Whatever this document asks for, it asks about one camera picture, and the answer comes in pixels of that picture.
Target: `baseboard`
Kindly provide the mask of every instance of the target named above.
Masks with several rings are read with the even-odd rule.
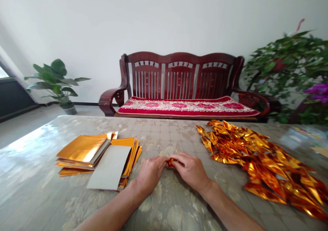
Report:
[[[2,117],[0,117],[0,123],[1,122],[4,122],[4,121],[7,121],[9,119],[12,119],[14,117],[18,117],[18,116],[20,116],[20,115],[22,115],[24,113],[29,112],[29,111],[33,111],[33,110],[35,110],[35,109],[37,109],[39,107],[40,107],[39,105],[33,105],[33,106],[27,107],[25,109],[21,109],[19,111],[16,111],[16,112],[10,113],[8,115],[2,116]]]
[[[51,105],[53,105],[53,104],[58,104],[58,102],[56,102],[56,101],[51,101],[51,102],[49,102],[49,103],[46,103],[46,104],[39,104],[40,106],[43,106],[43,107],[47,107],[47,106],[51,106]]]
[[[54,105],[54,104],[58,104],[58,102],[57,101],[52,101],[52,102],[49,102],[49,103],[46,103],[46,104],[40,104],[40,106],[47,107],[47,106],[51,106],[51,105]],[[74,105],[98,106],[98,103],[74,102]]]

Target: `stack of gold foil paper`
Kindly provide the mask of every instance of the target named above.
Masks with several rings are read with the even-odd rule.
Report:
[[[135,138],[115,139],[112,140],[112,145],[132,147],[131,152],[127,156],[127,160],[118,187],[118,190],[123,190],[127,184],[130,173],[142,152],[142,147],[139,146],[139,141]]]
[[[80,135],[58,154],[56,165],[63,169],[59,176],[92,173],[117,132],[103,135]]]
[[[139,146],[139,141],[135,138],[117,139],[117,135],[118,132],[78,136],[57,154],[59,158],[56,165],[63,168],[59,172],[59,176],[92,173],[110,145],[129,146],[131,151],[127,157],[118,186],[118,190],[124,189],[133,166],[142,152],[142,147]]]
[[[245,190],[258,197],[291,204],[308,215],[328,221],[323,204],[328,203],[325,184],[308,172],[314,169],[291,157],[280,146],[267,141],[269,137],[249,128],[226,121],[212,120],[206,132],[197,126],[211,158],[227,164],[239,164],[248,172],[250,182]]]

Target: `forearm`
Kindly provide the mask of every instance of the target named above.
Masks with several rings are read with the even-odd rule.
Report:
[[[112,201],[85,220],[76,230],[120,230],[147,196],[132,181]]]
[[[215,181],[211,182],[210,188],[200,194],[229,231],[264,230],[255,220],[232,202]]]

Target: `white paper sheet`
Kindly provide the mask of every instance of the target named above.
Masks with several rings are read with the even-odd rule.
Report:
[[[110,145],[92,173],[88,189],[117,190],[131,147]]]

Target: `tiled floor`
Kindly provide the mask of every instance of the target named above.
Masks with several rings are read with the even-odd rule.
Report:
[[[104,113],[98,106],[77,105],[76,110],[79,116],[104,116]],[[65,115],[65,112],[58,105],[51,105],[49,107],[41,107],[0,123],[0,149],[60,115]]]

